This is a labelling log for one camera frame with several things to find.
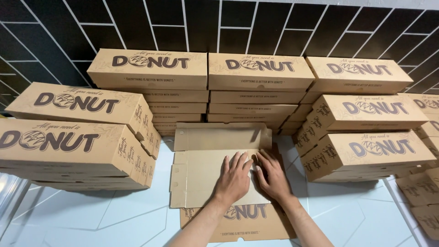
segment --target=hand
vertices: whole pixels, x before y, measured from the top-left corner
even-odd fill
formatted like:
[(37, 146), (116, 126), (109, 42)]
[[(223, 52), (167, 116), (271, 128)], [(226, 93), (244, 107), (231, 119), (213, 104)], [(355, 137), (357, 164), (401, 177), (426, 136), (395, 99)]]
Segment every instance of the hand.
[(231, 167), (229, 167), (229, 156), (224, 158), (223, 173), (218, 179), (214, 198), (224, 203), (227, 208), (248, 192), (250, 186), (248, 171), (252, 166), (253, 160), (245, 162), (247, 156), (247, 152), (242, 155), (237, 152)]
[(293, 196), (290, 184), (285, 176), (284, 171), (279, 164), (279, 161), (269, 155), (264, 150), (256, 154), (260, 163), (264, 166), (268, 174), (268, 181), (264, 178), (260, 166), (256, 166), (256, 173), (258, 174), (259, 184), (261, 188), (273, 199), (282, 204), (286, 199)]

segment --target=donut illustration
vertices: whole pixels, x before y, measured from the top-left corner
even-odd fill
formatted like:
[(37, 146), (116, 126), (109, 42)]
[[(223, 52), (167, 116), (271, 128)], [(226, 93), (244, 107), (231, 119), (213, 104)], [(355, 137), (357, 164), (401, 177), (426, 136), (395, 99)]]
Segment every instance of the donut illustration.
[(145, 67), (146, 65), (148, 65), (148, 58), (144, 57), (144, 56), (132, 56), (128, 59), (128, 62), (136, 67)]
[(18, 143), (24, 149), (36, 149), (38, 148), (44, 141), (46, 140), (46, 136), (41, 131), (28, 131), (24, 133)]
[(371, 154), (374, 154), (374, 155), (381, 155), (382, 154), (382, 150), (381, 150), (380, 146), (378, 146), (375, 142), (364, 141), (361, 143), (361, 145), (363, 145), (363, 147), (366, 149), (366, 151), (368, 151)]
[(340, 67), (344, 71), (352, 73), (352, 74), (358, 74), (360, 72), (355, 66), (350, 65), (349, 63), (342, 63), (342, 64), (340, 64)]
[(438, 108), (438, 104), (436, 102), (434, 102), (434, 101), (427, 100), (427, 99), (424, 99), (422, 101), (425, 103), (426, 106), (428, 106), (430, 108), (433, 108), (433, 109), (437, 109)]
[(371, 105), (369, 105), (369, 103), (367, 103), (367, 102), (358, 101), (358, 102), (355, 102), (355, 105), (358, 107), (358, 109), (360, 109), (361, 111), (363, 111), (365, 113), (369, 113), (369, 114), (375, 113), (375, 108), (372, 107)]
[(224, 215), (224, 218), (228, 219), (228, 220), (233, 220), (236, 218), (236, 210), (233, 206), (231, 206), (226, 214)]
[(251, 70), (258, 69), (258, 64), (252, 60), (243, 59), (243, 60), (239, 61), (239, 63), (241, 64), (242, 67), (244, 67), (246, 69), (251, 69)]
[(67, 108), (73, 104), (74, 101), (75, 98), (70, 94), (58, 94), (54, 97), (52, 103), (58, 108)]

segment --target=left hand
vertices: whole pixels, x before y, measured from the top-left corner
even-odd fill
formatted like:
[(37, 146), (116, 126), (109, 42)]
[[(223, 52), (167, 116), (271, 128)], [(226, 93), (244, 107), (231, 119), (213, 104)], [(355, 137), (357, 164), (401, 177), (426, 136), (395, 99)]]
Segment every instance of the left hand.
[(247, 152), (242, 155), (236, 152), (230, 167), (229, 156), (224, 158), (223, 173), (218, 179), (214, 198), (223, 203), (227, 208), (248, 192), (250, 186), (248, 171), (253, 164), (253, 160), (245, 162), (247, 156)]

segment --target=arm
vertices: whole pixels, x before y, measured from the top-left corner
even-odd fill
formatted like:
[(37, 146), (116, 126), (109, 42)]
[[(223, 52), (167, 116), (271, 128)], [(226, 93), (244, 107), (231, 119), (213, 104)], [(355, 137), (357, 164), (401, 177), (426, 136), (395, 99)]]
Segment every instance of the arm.
[(302, 245), (304, 247), (333, 247), (326, 235), (302, 207), (297, 197), (291, 192), (291, 187), (279, 161), (264, 150), (257, 153), (257, 157), (268, 174), (267, 181), (261, 167), (256, 166), (261, 188), (282, 206)]
[(218, 179), (214, 196), (194, 219), (169, 244), (170, 247), (206, 246), (221, 218), (234, 202), (248, 192), (248, 171), (253, 160), (245, 162), (247, 152), (237, 152), (229, 166), (229, 156), (224, 158), (223, 172)]

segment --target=forearm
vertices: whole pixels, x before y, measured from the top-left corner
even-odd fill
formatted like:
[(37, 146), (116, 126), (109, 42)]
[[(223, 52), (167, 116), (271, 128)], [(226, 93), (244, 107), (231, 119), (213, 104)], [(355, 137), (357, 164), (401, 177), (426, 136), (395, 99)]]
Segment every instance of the forearm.
[(333, 247), (295, 196), (288, 196), (279, 202), (288, 216), (303, 247)]
[(178, 234), (170, 247), (204, 247), (220, 223), (230, 205), (216, 197)]

